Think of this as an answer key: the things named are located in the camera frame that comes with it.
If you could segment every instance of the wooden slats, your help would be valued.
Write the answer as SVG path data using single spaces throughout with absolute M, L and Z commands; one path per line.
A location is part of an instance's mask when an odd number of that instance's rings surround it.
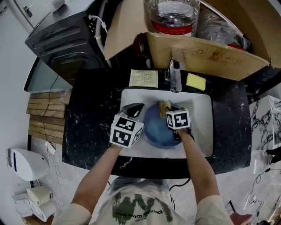
M 29 125 L 35 126 L 35 127 L 42 127 L 45 129 L 53 130 L 53 131 L 60 131 L 63 132 L 65 127 L 62 125 L 56 125 L 56 124 L 51 124 L 51 123 L 43 123 L 39 121 L 29 121 Z
M 63 139 L 62 138 L 56 138 L 56 137 L 52 137 L 52 136 L 49 136 L 49 135 L 44 135 L 44 134 L 38 133 L 36 131 L 29 130 L 28 134 L 31 135 L 31 136 L 43 139 L 43 140 L 45 140 L 46 136 L 47 136 L 47 140 L 49 142 L 57 143 L 57 144 L 60 144 L 60 145 L 62 145 L 62 143 L 63 143 Z
M 56 105 L 56 104 L 28 104 L 28 109 L 43 109 L 46 110 L 48 107 L 48 110 L 54 110 L 54 111 L 65 111 L 65 105 Z
M 63 138 L 63 132 L 60 132 L 60 131 L 53 131 L 53 130 L 49 130 L 49 129 L 44 129 L 42 127 L 35 127 L 32 125 L 29 126 L 29 130 L 36 131 L 41 134 L 45 134 L 45 132 L 46 132 L 46 135 L 56 137 L 56 138 Z
M 37 99 L 37 98 L 59 98 L 61 100 L 61 103 L 68 105 L 69 99 L 70 99 L 71 92 L 51 92 L 51 93 L 37 93 L 37 94 L 31 94 L 31 99 Z
M 70 93 L 71 92 L 62 92 L 62 91 L 59 91 L 59 92 L 46 92 L 46 93 L 37 93 L 37 94 L 31 94 L 30 95 L 30 98 L 60 98 L 62 94 L 67 94 L 70 96 Z
M 63 104 L 60 98 L 35 98 L 29 99 L 29 104 Z
M 47 116 L 47 117 L 56 117 L 64 118 L 65 112 L 63 111 L 54 111 L 54 110 L 41 110 L 41 109 L 27 109 L 27 114 L 37 115 L 37 116 Z
M 53 118 L 53 117 L 44 117 L 43 118 L 43 116 L 30 115 L 30 120 L 51 123 L 51 124 L 56 124 L 56 125 L 62 125 L 62 126 L 65 125 L 65 119 L 60 119 L 60 118 Z
M 71 92 L 30 95 L 26 113 L 30 114 L 28 134 L 62 145 L 65 110 Z

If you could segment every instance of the white wall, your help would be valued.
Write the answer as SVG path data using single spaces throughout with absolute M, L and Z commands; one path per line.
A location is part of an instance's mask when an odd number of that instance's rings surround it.
M 21 23 L 21 25 L 27 30 L 28 33 L 32 32 L 33 26 L 30 24 L 28 19 L 24 16 L 22 11 L 18 8 L 18 5 L 14 2 L 14 0 L 4 0 L 14 16 Z
M 272 6 L 276 9 L 276 11 L 281 16 L 281 4 L 278 2 L 278 0 L 268 0 Z
M 27 36 L 10 9 L 0 16 L 0 218 L 6 225 L 23 224 L 11 196 L 29 186 L 6 160 L 7 148 L 27 147 L 29 94 L 23 87 L 36 58 L 24 44 Z

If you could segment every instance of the white box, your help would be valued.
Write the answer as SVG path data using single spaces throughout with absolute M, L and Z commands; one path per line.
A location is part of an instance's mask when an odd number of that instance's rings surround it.
M 30 200 L 32 200 L 37 206 L 41 206 L 53 198 L 53 193 L 46 186 L 28 188 L 26 191 Z
M 115 115 L 109 142 L 129 149 L 139 139 L 143 126 L 143 123 Z
M 177 130 L 190 127 L 191 119 L 188 109 L 166 112 L 168 127 Z

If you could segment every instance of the fiducial marker cube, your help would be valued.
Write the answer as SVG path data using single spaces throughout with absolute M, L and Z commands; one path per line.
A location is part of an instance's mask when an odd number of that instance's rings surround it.
M 190 127 L 191 119 L 188 109 L 179 109 L 176 111 L 166 112 L 168 127 L 177 130 Z
M 140 138 L 143 126 L 143 123 L 115 115 L 109 142 L 129 149 Z

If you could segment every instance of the plastic bottle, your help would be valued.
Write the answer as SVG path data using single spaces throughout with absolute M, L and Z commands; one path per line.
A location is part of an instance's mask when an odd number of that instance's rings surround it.
M 195 36 L 199 0 L 144 0 L 153 27 L 159 33 Z

